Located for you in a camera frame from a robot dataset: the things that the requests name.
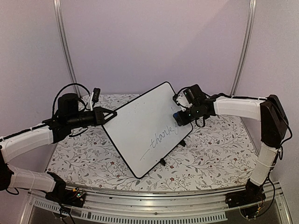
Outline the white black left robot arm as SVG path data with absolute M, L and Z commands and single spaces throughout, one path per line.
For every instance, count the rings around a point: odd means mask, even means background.
M 33 149 L 55 144 L 72 136 L 77 128 L 102 126 L 117 116 L 117 112 L 95 104 L 99 100 L 99 90 L 89 96 L 85 103 L 75 93 L 66 93 L 56 98 L 58 109 L 54 115 L 42 123 L 0 139 L 0 189 L 35 189 L 51 193 L 60 203 L 69 199 L 65 181 L 58 175 L 38 173 L 10 166 L 9 162 Z

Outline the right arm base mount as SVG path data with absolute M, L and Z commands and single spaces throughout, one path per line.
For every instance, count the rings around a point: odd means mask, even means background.
M 225 203 L 229 208 L 242 207 L 241 215 L 246 219 L 256 218 L 265 204 L 263 185 L 257 186 L 250 180 L 247 181 L 244 190 L 227 193 Z

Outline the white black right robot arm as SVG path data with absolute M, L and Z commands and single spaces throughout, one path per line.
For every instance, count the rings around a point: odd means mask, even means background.
M 276 95 L 265 98 L 228 97 L 216 94 L 199 98 L 185 94 L 176 97 L 176 104 L 181 108 L 173 117 L 179 126 L 185 126 L 198 119 L 206 120 L 215 116 L 233 116 L 249 119 L 260 124 L 260 141 L 256 166 L 248 180 L 253 184 L 242 192 L 242 200 L 252 203 L 260 195 L 262 186 L 277 160 L 283 158 L 283 144 L 288 141 L 286 133 L 291 133 L 284 109 Z

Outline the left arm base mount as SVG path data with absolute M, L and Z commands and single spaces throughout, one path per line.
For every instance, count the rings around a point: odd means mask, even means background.
M 47 174 L 49 174 L 55 182 L 54 189 L 45 195 L 47 200 L 78 208 L 83 207 L 86 198 L 84 190 L 80 190 L 79 188 L 67 189 L 66 183 L 62 178 L 52 172 L 47 172 Z

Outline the white whiteboard black frame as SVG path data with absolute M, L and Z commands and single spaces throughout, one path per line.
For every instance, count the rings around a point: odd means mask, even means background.
M 113 146 L 133 176 L 143 178 L 163 160 L 193 126 L 179 126 L 173 114 L 180 107 L 175 91 L 163 82 L 116 110 L 116 117 L 103 125 Z

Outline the blue whiteboard eraser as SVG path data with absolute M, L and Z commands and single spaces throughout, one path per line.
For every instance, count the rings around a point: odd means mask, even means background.
M 180 118 L 179 112 L 174 113 L 173 117 L 174 117 L 175 121 L 177 122 L 177 124 L 179 126 L 181 126 L 181 118 Z

